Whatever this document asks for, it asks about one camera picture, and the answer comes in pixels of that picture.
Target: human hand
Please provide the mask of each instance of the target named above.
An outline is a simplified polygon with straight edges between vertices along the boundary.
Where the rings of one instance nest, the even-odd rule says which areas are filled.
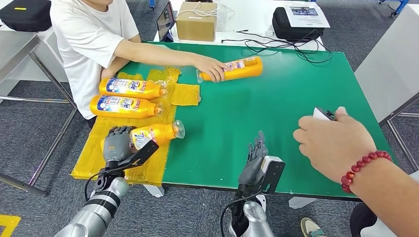
[[[197,54],[196,57],[194,58],[194,66],[201,72],[208,74],[211,77],[211,80],[213,82],[224,81],[225,80],[224,71],[231,70],[224,63],[221,63],[218,60],[205,57],[199,54]]]
[[[104,78],[113,78],[115,76],[115,72],[112,72],[109,69],[103,69],[102,70],[102,74],[100,75],[100,79],[104,79]]]
[[[298,121],[293,136],[301,143],[301,153],[311,165],[329,179],[340,179],[362,156],[375,152],[376,145],[365,127],[346,113],[345,107],[336,110],[337,121],[326,121],[312,116]]]

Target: red bead bracelet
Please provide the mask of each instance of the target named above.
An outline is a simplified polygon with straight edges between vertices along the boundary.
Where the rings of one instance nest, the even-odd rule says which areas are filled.
[[[364,167],[365,165],[370,163],[372,160],[378,159],[378,158],[385,158],[385,159],[393,162],[391,160],[390,154],[387,153],[387,152],[383,152],[383,151],[371,152],[368,155],[363,156],[361,160],[356,162],[356,165],[353,165],[351,167],[352,171],[348,171],[345,176],[342,176],[342,178],[340,180],[342,182],[342,184],[341,184],[342,189],[346,193],[351,194],[352,191],[350,190],[349,186],[353,183],[353,177],[355,177],[355,173],[359,172],[362,167]]]

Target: black pants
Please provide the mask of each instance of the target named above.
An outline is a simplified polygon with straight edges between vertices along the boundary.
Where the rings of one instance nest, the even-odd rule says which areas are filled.
[[[376,221],[377,216],[365,203],[358,204],[352,211],[349,222],[352,237],[361,237],[361,230],[365,227],[372,226]]]
[[[87,124],[89,124],[90,129],[93,128],[94,123],[96,122],[97,116],[92,117],[91,119],[86,119]]]

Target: boy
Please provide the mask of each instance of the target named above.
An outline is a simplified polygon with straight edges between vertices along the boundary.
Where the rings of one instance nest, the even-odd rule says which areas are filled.
[[[113,77],[129,61],[195,66],[213,81],[224,80],[228,70],[212,58],[141,43],[126,0],[53,0],[50,15],[74,102],[90,128],[96,116],[89,103],[101,78]]]

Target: gray carpet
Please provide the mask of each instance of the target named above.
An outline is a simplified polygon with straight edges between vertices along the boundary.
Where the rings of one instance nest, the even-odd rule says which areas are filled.
[[[166,3],[167,0],[158,0],[155,11],[149,9],[147,0],[128,3],[143,40],[154,38],[155,20]],[[388,17],[392,10],[376,1],[319,0],[318,4],[332,26],[322,37],[325,45],[345,52],[353,70],[394,20]],[[20,82],[10,95],[62,97],[51,83],[32,81]],[[419,104],[409,110],[419,112]],[[70,111],[69,105],[1,103],[0,171],[28,181]],[[419,161],[419,137],[415,132],[419,120],[398,118],[395,123]],[[411,173],[412,168],[389,128],[382,129],[401,167]],[[77,114],[37,183],[37,187],[50,191],[48,197],[37,197],[0,183],[0,213],[22,217],[14,237],[52,236],[82,207],[84,181],[75,180],[69,174],[88,133],[86,122]],[[142,186],[131,186],[106,236],[220,236],[218,218],[232,197],[229,192],[168,187],[164,197],[154,198]],[[317,200],[302,209],[292,210],[288,208],[288,199],[268,197],[268,219],[277,236],[302,236],[299,220],[305,216],[317,221],[328,236],[350,236],[349,217],[355,203]]]

